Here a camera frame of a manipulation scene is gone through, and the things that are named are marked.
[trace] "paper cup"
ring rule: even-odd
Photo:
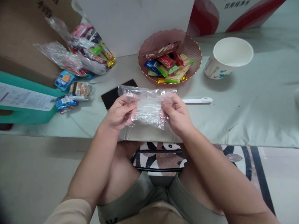
[[[204,73],[211,79],[222,79],[253,58],[252,46],[245,40],[227,37],[219,40],[207,61]]]

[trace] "table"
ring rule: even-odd
[[[210,105],[188,105],[195,127],[212,143],[266,147],[299,147],[299,109],[294,93],[299,88],[298,1],[286,1],[258,29],[195,38],[203,52],[202,66],[178,87],[184,99],[211,97]],[[250,64],[221,80],[203,74],[214,45],[224,37],[247,40],[254,49]],[[139,87],[155,88],[142,75],[137,55],[117,58],[106,82],[94,84],[95,100],[80,104],[70,114],[56,114],[48,124],[14,125],[5,134],[92,138],[106,115],[101,95],[134,79]],[[181,142],[170,129],[126,127],[120,140]]]

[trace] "bowl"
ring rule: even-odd
[[[167,46],[169,43],[173,43],[175,41],[181,41],[181,45],[178,48],[179,54],[184,54],[192,61],[194,64],[189,68],[187,71],[187,79],[180,81],[179,83],[159,83],[156,79],[157,77],[149,76],[148,75],[148,68],[143,67],[145,63],[145,55],[151,53],[155,48],[161,49],[164,46]],[[144,41],[140,50],[138,52],[138,63],[141,71],[143,72],[144,76],[156,86],[163,86],[168,88],[177,87],[182,85],[183,83],[187,82],[189,79],[194,76],[194,74],[200,68],[202,64],[202,51],[200,50],[199,45],[195,42],[186,32],[183,30],[165,30],[159,31],[151,35],[148,39]]]

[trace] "black phone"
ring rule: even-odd
[[[127,81],[122,84],[123,86],[134,86],[138,87],[134,79],[131,79],[130,81]],[[113,105],[114,101],[119,97],[117,92],[118,87],[114,88],[113,90],[110,90],[107,93],[104,93],[101,95],[101,98],[105,104],[106,109],[110,109],[110,107]]]

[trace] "sleeve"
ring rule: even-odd
[[[87,201],[70,199],[58,205],[44,224],[88,224],[91,217],[91,206]]]

